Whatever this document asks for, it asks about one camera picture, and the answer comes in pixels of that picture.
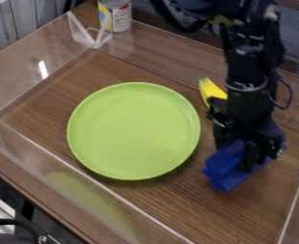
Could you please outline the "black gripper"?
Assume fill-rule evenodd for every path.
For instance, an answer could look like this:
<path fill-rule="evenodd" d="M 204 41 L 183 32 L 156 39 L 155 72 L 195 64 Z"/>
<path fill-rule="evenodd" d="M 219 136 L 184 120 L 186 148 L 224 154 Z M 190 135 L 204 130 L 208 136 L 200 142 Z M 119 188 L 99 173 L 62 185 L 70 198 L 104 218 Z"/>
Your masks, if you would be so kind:
<path fill-rule="evenodd" d="M 208 99 L 216 150 L 236 139 L 246 142 L 239 164 L 244 173 L 262 166 L 267 158 L 276 159 L 286 149 L 286 132 L 272 119 L 275 108 L 283 107 L 276 103 L 276 95 L 276 89 L 263 88 L 259 91 L 230 91 L 227 99 Z"/>

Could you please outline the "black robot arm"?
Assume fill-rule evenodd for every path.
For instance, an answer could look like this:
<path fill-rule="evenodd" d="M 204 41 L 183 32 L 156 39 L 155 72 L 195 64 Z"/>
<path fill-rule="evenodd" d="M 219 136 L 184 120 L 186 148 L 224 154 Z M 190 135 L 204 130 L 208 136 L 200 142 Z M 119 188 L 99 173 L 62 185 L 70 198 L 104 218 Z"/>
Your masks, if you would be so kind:
<path fill-rule="evenodd" d="M 222 38 L 228 75 L 227 97 L 207 98 L 218 149 L 240 139 L 239 169 L 248 172 L 267 157 L 278 157 L 286 132 L 272 119 L 291 103 L 278 100 L 288 86 L 278 72 L 284 62 L 282 12 L 278 0 L 150 0 L 155 10 L 180 31 L 208 27 Z"/>

